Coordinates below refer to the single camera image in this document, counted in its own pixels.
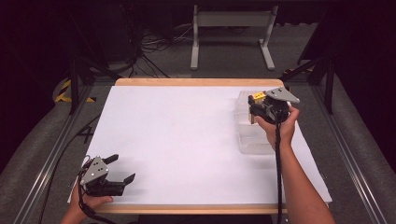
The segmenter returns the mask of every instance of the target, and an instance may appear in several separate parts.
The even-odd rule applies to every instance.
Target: dark background
[[[134,28],[139,28],[138,23],[141,22],[168,37],[172,36],[173,27],[183,22],[191,22],[192,7],[140,8],[140,12],[155,11],[156,15],[161,15],[157,18],[148,13],[143,13],[146,16],[142,16],[138,14],[139,7],[135,9],[139,20],[132,20]],[[320,21],[324,10],[321,6],[280,7],[276,23],[282,25],[285,22],[317,22]],[[92,10],[80,9],[71,12],[79,18],[78,22],[91,31],[100,31],[100,28],[95,28],[95,13]],[[109,38],[108,36],[94,36],[93,32],[87,35],[92,43],[92,51],[88,51],[84,41],[78,41],[78,38],[71,38],[70,43],[64,43],[60,38],[62,29],[59,28],[62,27],[59,27],[60,23],[56,20],[57,16],[64,17],[64,14],[57,13],[42,0],[7,0],[3,1],[0,7],[1,171],[24,137],[53,108],[52,92],[67,76],[70,54],[81,48],[82,54],[93,59],[96,57],[97,62],[104,65],[106,60],[109,61],[116,56],[117,59],[136,56],[135,53],[127,56],[112,53],[131,47],[125,39],[129,38],[131,33],[122,31],[120,25],[117,26],[120,29],[113,31],[121,34],[114,37],[120,39],[114,41],[118,45],[113,47],[100,41]],[[107,16],[118,23],[122,17],[117,14],[117,10],[114,13],[106,11]],[[396,145],[396,138],[393,137],[396,133],[396,118],[391,114],[395,101],[391,81],[396,68],[396,46],[395,41],[392,41],[392,34],[396,29],[392,23],[396,19],[395,15],[385,0],[364,0],[359,3],[344,1],[329,17],[329,24],[324,23],[317,29],[302,59],[318,56],[332,43],[336,32],[340,32],[337,27],[346,27],[346,30],[341,29],[343,45],[334,58],[336,74],[390,166],[396,171],[396,153],[393,150]]]

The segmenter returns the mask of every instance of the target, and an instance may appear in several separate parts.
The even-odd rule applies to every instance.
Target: table
[[[97,212],[276,214],[275,154],[239,152],[232,123],[240,90],[282,85],[277,79],[119,79],[87,154],[120,154],[108,165],[109,180],[136,177],[123,196]],[[185,113],[190,109],[195,112]],[[331,202],[298,126],[293,147],[319,194]]]

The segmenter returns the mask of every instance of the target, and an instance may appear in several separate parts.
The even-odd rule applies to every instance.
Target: transparent box
[[[275,154],[259,124],[251,124],[248,113],[248,97],[257,91],[241,91],[235,101],[235,118],[238,129],[239,150],[244,154]]]

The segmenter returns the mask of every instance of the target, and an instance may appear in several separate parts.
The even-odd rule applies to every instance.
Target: gray carpet
[[[265,67],[257,42],[261,30],[257,28],[248,28],[242,34],[234,34],[223,29],[202,31],[197,71],[190,70],[190,40],[184,40],[164,51],[146,53],[146,55],[171,77],[280,77],[284,70],[296,66],[296,61],[314,29],[315,25],[287,25],[274,28],[269,49],[276,66],[275,71],[268,71]],[[154,75],[141,59],[137,64],[148,74]],[[134,77],[147,77],[136,66],[134,70],[136,71],[133,73]],[[131,70],[122,75],[128,77],[130,73]],[[341,157],[334,134],[320,109],[320,102],[314,96],[312,88],[301,82],[303,79],[304,75],[301,75],[287,84],[302,100],[297,105],[302,111],[299,123],[318,169],[325,176],[324,181],[333,199],[330,204],[332,213],[337,223],[374,223]],[[68,139],[103,109],[113,81],[105,77],[97,80],[90,93],[91,97],[97,97],[97,101],[84,104]],[[12,223],[20,211],[68,118],[69,109],[69,103],[56,103],[56,106],[26,137],[1,174],[0,220],[2,223]],[[359,113],[349,101],[338,79],[334,83],[333,111],[333,117],[340,126],[384,217],[388,223],[396,223],[396,216],[392,212],[396,207],[396,202],[392,198],[396,190],[396,176],[386,164],[373,137],[361,121]],[[50,189],[42,223],[58,223],[67,208],[66,201],[70,192],[68,185],[74,180],[89,145],[89,143],[84,144],[84,138],[78,136],[64,153]],[[43,196],[28,218],[28,223],[37,223]],[[137,219],[137,216],[126,215],[106,215],[106,217],[117,223],[127,223]]]

